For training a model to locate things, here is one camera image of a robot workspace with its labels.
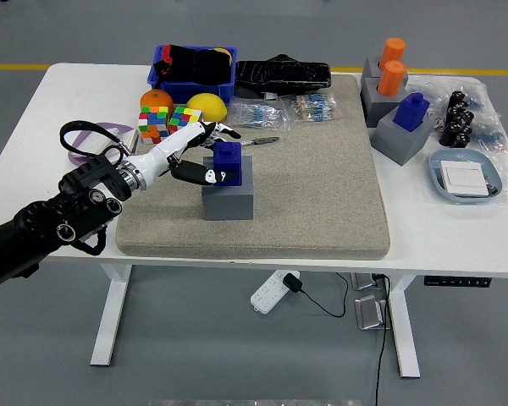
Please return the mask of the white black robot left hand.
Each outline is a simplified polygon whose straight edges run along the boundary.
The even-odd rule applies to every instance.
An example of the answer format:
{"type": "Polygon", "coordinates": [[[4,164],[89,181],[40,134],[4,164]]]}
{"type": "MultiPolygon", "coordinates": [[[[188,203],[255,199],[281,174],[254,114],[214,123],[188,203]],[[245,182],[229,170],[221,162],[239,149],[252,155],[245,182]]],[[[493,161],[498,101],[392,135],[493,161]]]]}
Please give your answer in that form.
{"type": "Polygon", "coordinates": [[[183,153],[207,140],[216,143],[217,137],[213,134],[224,133],[234,139],[239,139],[240,134],[225,124],[218,122],[194,122],[179,129],[164,141],[155,145],[149,152],[143,155],[128,156],[121,162],[121,173],[124,178],[127,175],[132,190],[146,190],[157,177],[167,172],[178,180],[199,185],[215,185],[222,183],[226,178],[232,178],[226,172],[215,172],[195,162],[181,161],[183,153]]]}

